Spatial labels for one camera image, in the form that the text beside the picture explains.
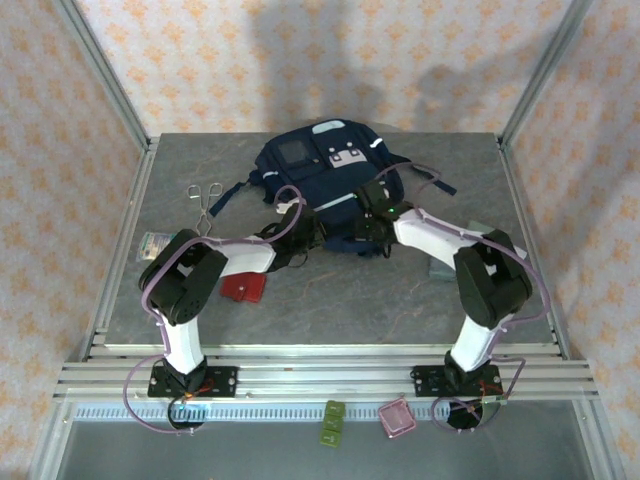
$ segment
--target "backpack strap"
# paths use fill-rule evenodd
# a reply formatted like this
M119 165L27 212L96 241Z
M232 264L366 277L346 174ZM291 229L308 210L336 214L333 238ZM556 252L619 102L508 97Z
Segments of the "backpack strap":
M218 199L218 201L214 203L213 206L209 209L209 213L211 214L212 217L215 217L216 215L218 215L218 213L220 213L220 211L225 207L225 205L229 202L229 200L231 200L231 197L233 197L236 193L238 193L238 191L245 185L247 184L262 185L262 183L263 183L263 180L262 180L262 176L260 175L260 172L258 170L253 170L249 174L249 178L247 178L246 181L238 182L232 188L224 192L222 196Z
M403 157L402 155L396 155L394 153L391 153L391 161L394 164L398 164L398 163L413 163L411 160L409 160L407 157ZM420 173L421 175L424 175L425 177L427 177L427 179L431 180L433 178L433 175L431 175L429 172L425 172L424 170L421 170L420 167L416 166L416 165L412 165L411 167L414 171ZM436 180L434 182L434 185L436 187L438 187L440 190L442 190L445 193L448 193L449 195L451 195L452 197L458 193L458 190L454 187L452 187L451 185L441 181L441 180Z

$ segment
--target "scissors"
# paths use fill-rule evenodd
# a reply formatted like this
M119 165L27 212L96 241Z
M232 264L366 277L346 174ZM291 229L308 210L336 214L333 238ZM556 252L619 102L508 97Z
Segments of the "scissors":
M209 185L209 192L206 197L202 196L202 190L200 189L200 185L189 185L187 188L187 195L189 198L197 198L200 200L200 218L198 219L198 223L196 223L196 232L198 235L207 236L213 225L209 221L209 217L207 216L209 208L209 202L211 202L211 198L219 197L222 195L222 184L221 183L212 183ZM204 231L200 231L200 227L206 228Z

